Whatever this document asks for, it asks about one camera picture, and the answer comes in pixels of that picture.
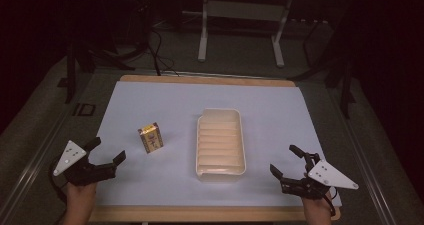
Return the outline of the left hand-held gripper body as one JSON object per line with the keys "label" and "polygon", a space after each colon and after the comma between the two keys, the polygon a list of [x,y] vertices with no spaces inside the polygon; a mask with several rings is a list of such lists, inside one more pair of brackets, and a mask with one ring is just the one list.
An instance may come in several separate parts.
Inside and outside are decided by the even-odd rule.
{"label": "left hand-held gripper body", "polygon": [[117,166],[113,162],[101,165],[91,164],[90,152],[86,152],[83,147],[69,140],[59,160],[53,163],[54,168],[51,174],[54,177],[64,175],[68,182],[76,186],[85,186],[116,177]]}

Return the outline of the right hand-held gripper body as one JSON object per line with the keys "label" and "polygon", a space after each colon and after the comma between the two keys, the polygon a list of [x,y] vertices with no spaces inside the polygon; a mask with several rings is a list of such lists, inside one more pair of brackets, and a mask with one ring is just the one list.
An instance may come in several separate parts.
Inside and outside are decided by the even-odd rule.
{"label": "right hand-held gripper body", "polygon": [[306,176],[300,180],[286,178],[279,173],[282,192],[308,199],[321,199],[331,187],[357,190],[359,185],[319,157],[318,154],[296,152],[305,160]]}

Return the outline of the small yellow patterned box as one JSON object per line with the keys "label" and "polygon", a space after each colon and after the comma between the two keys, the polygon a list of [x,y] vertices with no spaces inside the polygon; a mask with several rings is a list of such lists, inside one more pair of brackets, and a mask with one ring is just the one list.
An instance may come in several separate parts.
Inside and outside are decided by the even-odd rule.
{"label": "small yellow patterned box", "polygon": [[147,153],[151,153],[163,147],[162,136],[156,122],[140,128],[138,133]]}

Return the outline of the cream ribbed plastic tray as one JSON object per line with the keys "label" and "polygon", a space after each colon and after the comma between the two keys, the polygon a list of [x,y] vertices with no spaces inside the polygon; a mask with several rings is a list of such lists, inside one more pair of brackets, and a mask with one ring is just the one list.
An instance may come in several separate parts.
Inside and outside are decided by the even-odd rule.
{"label": "cream ribbed plastic tray", "polygon": [[203,182],[233,182],[246,171],[241,116],[205,109],[197,121],[196,174]]}

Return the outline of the person's right hand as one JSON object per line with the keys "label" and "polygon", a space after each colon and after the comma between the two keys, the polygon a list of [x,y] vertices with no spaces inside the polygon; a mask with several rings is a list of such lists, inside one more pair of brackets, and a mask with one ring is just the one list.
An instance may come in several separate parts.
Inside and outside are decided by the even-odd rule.
{"label": "person's right hand", "polygon": [[331,225],[331,206],[328,201],[331,194],[326,193],[326,199],[313,200],[302,198],[304,215],[308,225]]}

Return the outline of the person's left hand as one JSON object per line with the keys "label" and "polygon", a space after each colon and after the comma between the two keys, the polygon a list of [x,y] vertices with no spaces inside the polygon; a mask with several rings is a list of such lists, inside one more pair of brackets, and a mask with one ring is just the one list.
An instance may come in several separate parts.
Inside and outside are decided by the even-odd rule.
{"label": "person's left hand", "polygon": [[97,184],[67,184],[67,209],[63,225],[86,225],[94,209]]}

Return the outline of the black stand with legs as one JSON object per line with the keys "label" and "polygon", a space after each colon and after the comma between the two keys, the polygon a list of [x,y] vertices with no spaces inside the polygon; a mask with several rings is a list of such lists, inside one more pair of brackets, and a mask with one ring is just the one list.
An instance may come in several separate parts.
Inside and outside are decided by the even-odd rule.
{"label": "black stand with legs", "polygon": [[118,69],[133,70],[133,67],[125,65],[117,58],[95,47],[93,44],[83,41],[72,42],[67,47],[66,76],[61,78],[58,83],[59,87],[65,88],[67,91],[65,99],[66,104],[72,101],[76,92],[76,64],[79,64],[83,71],[92,73],[95,69],[95,64],[92,59],[93,56],[97,56],[109,62]]}

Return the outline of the black metal stand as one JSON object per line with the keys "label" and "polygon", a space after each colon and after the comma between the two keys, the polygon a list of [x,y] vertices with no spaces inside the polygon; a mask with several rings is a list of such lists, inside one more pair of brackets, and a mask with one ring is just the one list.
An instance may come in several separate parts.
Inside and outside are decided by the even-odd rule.
{"label": "black metal stand", "polygon": [[324,70],[327,71],[324,79],[324,84],[327,88],[336,88],[339,84],[342,84],[339,108],[344,117],[349,119],[349,104],[354,103],[355,99],[350,91],[353,64],[347,56],[337,57],[326,62],[319,62],[318,66],[299,75],[289,77],[289,80],[302,81]]}

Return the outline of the white metal stand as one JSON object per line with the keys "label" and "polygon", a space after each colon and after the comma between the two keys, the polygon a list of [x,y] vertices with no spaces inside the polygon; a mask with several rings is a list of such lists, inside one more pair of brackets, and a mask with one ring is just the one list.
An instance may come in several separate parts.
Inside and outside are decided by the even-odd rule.
{"label": "white metal stand", "polygon": [[221,0],[202,0],[202,27],[197,59],[200,62],[206,60],[208,45],[207,23],[209,17],[273,21],[279,23],[278,30],[271,36],[275,62],[277,67],[284,67],[285,62],[280,40],[288,20],[292,2],[293,0],[286,0],[285,5],[281,6]]}

